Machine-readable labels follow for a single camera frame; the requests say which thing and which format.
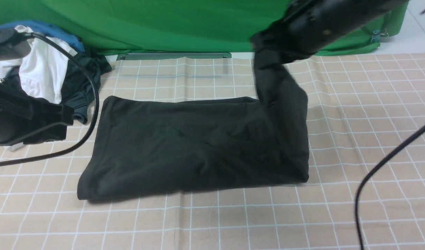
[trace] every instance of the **blue cloth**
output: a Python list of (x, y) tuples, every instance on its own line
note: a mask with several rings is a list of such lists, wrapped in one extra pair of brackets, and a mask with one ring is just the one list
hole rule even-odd
[(56, 37), (58, 39), (61, 39), (68, 43), (71, 48), (75, 49), (75, 51), (84, 52), (83, 43), (81, 43), (81, 41), (79, 41), (79, 39), (75, 35), (69, 34), (53, 24), (48, 24), (37, 20), (24, 20), (0, 25), (0, 29), (15, 28), (18, 25), (30, 27), (33, 31), (43, 33), (44, 35), (50, 36), (52, 38)]

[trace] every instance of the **folded black shirt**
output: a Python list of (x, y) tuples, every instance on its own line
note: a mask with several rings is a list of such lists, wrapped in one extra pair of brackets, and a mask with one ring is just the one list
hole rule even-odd
[(103, 103), (81, 200), (128, 199), (303, 183), (308, 98), (275, 58), (257, 53), (258, 100)]

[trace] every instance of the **green cloth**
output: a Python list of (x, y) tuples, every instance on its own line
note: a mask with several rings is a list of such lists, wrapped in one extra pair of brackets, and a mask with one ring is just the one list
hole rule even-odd
[[(105, 55), (137, 51), (248, 52), (249, 37), (279, 19), (289, 0), (0, 0), (0, 25), (36, 19), (83, 38)], [(390, 14), (396, 35), (406, 7)], [(367, 28), (377, 30), (384, 19)], [(329, 45), (319, 55), (370, 52), (380, 46), (362, 30)]]

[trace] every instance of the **pile of clothes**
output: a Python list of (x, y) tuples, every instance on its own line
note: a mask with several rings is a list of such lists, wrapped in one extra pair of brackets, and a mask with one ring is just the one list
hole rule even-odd
[[(86, 68), (94, 79), (97, 91), (100, 76), (112, 70), (103, 55), (85, 48), (81, 38), (59, 27), (36, 20), (16, 21), (0, 26), (17, 32), (41, 33), (65, 49)], [(22, 59), (0, 61), (0, 81), (22, 90), (34, 98), (44, 98), (50, 103), (65, 104), (74, 109), (74, 119), (87, 123), (88, 107), (94, 100), (92, 86), (68, 58), (46, 42), (28, 40), (31, 51)]]

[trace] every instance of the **grid pattern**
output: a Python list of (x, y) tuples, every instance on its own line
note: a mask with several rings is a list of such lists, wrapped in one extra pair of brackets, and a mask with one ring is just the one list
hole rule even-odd
[[(255, 97), (252, 62), (117, 61), (100, 98), (142, 101)], [(0, 250), (355, 250), (353, 197), (367, 171), (425, 123), (425, 53), (313, 57), (288, 65), (309, 96), (306, 185), (174, 194), (113, 204), (78, 201), (95, 134), (63, 157), (0, 168)], [(0, 160), (70, 147), (0, 147)], [(425, 135), (363, 191), (370, 250), (425, 250)]]

